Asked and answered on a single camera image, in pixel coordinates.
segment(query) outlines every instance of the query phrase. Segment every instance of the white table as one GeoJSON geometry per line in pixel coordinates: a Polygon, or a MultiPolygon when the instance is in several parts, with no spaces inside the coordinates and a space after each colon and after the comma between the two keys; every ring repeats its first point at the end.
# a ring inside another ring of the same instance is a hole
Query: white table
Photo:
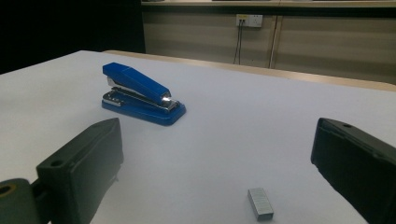
{"type": "Polygon", "coordinates": [[[318,118],[396,146],[396,92],[80,51],[0,76],[0,180],[35,167],[88,126],[120,118],[125,162],[92,223],[365,223],[310,163],[318,118]],[[163,127],[101,107],[102,65],[123,63],[168,87],[187,113],[163,127]]]}

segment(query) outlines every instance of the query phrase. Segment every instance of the stapler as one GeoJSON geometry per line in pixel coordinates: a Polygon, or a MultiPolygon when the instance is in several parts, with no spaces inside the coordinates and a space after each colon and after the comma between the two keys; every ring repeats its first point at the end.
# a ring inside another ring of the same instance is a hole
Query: stapler
{"type": "Polygon", "coordinates": [[[164,126],[186,113],[186,106],[171,98],[163,85],[132,67],[109,63],[103,66],[111,91],[103,96],[102,107],[164,126]]]}

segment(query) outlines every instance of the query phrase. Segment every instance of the power socket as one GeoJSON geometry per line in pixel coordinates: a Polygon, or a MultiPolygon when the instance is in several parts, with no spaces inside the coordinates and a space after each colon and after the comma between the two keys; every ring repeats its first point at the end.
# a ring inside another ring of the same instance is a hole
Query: power socket
{"type": "Polygon", "coordinates": [[[262,15],[249,15],[248,27],[262,27],[262,15]]]}
{"type": "Polygon", "coordinates": [[[262,15],[236,14],[236,26],[240,21],[243,21],[242,26],[262,27],[262,15]]]}
{"type": "Polygon", "coordinates": [[[249,15],[247,14],[236,14],[236,26],[239,26],[242,21],[242,26],[248,26],[249,15]]]}

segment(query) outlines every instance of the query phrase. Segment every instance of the beige wall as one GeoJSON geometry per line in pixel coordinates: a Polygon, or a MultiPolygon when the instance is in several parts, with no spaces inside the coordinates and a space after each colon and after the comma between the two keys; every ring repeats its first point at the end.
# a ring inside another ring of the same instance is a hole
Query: beige wall
{"type": "MultiPolygon", "coordinates": [[[[149,54],[233,63],[234,14],[145,12],[143,19],[149,54]]],[[[270,63],[396,84],[396,20],[264,16],[262,28],[244,28],[241,64],[270,63]]]]}
{"type": "MultiPolygon", "coordinates": [[[[233,63],[238,37],[235,15],[145,12],[143,21],[149,54],[233,63]]],[[[244,27],[241,64],[269,63],[271,21],[265,17],[262,28],[244,27]]]]}

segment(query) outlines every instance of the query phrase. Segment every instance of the cable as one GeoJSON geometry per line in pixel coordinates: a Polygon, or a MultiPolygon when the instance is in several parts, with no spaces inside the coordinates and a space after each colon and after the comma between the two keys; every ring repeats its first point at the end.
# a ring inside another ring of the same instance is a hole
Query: cable
{"type": "Polygon", "coordinates": [[[236,61],[236,55],[238,54],[238,63],[241,64],[241,46],[242,46],[242,27],[244,25],[244,20],[239,21],[238,25],[238,39],[236,40],[235,55],[233,56],[233,63],[236,61]]]}
{"type": "Polygon", "coordinates": [[[244,23],[245,23],[245,21],[242,21],[242,25],[241,25],[241,34],[240,34],[240,38],[239,38],[239,55],[238,55],[238,62],[239,62],[239,64],[241,64],[242,29],[243,29],[243,27],[244,27],[244,23]]]}

